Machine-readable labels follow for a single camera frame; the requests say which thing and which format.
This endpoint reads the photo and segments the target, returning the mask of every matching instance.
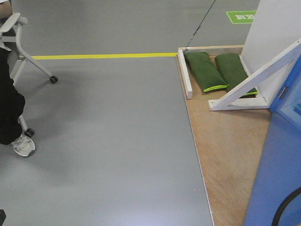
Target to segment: sneaker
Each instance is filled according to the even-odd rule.
[[[27,136],[21,134],[21,136],[15,141],[11,142],[14,151],[22,156],[28,157],[31,156],[36,150],[34,142]]]

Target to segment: gray floor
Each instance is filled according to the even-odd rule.
[[[177,52],[186,46],[212,2],[13,0],[13,5],[15,12],[28,18],[24,48],[35,56]],[[226,11],[256,10],[258,3],[217,0],[191,46],[244,44],[250,25],[232,24]]]
[[[250,2],[217,1],[192,45],[243,44],[225,11]],[[32,55],[176,52],[210,3],[13,1]],[[212,225],[173,57],[41,63],[60,80],[28,64],[17,84],[37,151],[0,147],[4,226]]]

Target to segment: rope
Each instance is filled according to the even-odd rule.
[[[208,11],[206,12],[204,18],[202,19],[201,23],[199,24],[198,28],[197,28],[196,31],[193,33],[192,38],[191,38],[191,39],[189,40],[189,42],[187,43],[186,49],[184,50],[184,53],[187,51],[187,48],[188,48],[188,46],[190,45],[190,43],[192,42],[194,36],[197,34],[198,30],[201,28],[203,21],[205,20],[206,16],[209,14],[209,12],[210,12],[212,6],[215,4],[215,1],[216,1],[216,0],[214,0],[213,3],[211,4],[211,6],[209,7]]]

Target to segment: chair wheel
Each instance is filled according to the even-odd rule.
[[[51,76],[49,80],[52,84],[55,84],[58,81],[58,78],[56,76]]]
[[[28,129],[24,132],[24,134],[25,134],[26,136],[28,136],[28,137],[32,137],[32,136],[34,135],[34,133],[35,133],[35,131],[34,131],[33,129],[31,129],[31,128],[28,128]]]

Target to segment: green sandbag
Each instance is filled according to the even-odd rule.
[[[227,88],[227,82],[215,68],[207,53],[185,53],[185,59],[204,92]]]
[[[245,80],[248,75],[241,64],[239,54],[227,53],[218,55],[215,58],[216,66],[218,71],[221,73],[222,77],[228,82],[227,92],[232,90],[243,80]],[[247,92],[244,96],[257,94],[258,91],[253,88]]]

